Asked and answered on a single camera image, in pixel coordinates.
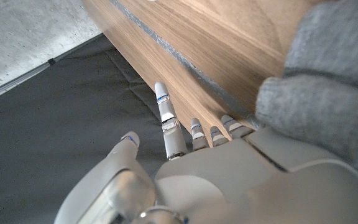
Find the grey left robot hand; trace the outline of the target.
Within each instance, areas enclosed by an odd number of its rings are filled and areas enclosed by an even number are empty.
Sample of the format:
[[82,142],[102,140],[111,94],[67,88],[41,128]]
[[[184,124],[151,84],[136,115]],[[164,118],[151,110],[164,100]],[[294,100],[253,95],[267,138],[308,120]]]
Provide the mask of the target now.
[[232,117],[229,136],[191,122],[188,151],[170,95],[155,84],[167,162],[154,178],[128,132],[62,203],[56,223],[358,223],[358,171],[311,144]]

